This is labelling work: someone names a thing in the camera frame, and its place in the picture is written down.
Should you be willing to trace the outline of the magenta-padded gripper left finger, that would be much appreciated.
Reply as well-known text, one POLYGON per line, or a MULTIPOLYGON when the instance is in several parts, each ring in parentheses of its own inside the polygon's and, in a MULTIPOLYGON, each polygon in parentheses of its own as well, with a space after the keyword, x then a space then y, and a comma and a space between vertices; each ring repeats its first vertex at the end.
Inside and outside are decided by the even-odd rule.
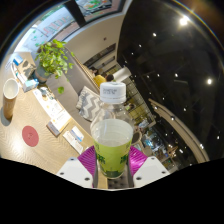
POLYGON ((96 188, 98 167, 94 147, 89 147, 78 157, 70 157, 56 175, 84 188, 96 188))

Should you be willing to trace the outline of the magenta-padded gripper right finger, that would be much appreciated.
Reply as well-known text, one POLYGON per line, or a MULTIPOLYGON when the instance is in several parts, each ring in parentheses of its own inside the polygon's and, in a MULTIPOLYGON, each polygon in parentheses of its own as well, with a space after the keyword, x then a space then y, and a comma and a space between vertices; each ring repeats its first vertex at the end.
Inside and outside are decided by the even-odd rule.
POLYGON ((124 173, 117 179, 108 180, 109 189, 140 188, 169 175, 169 171, 155 157, 147 157, 131 147, 124 173))

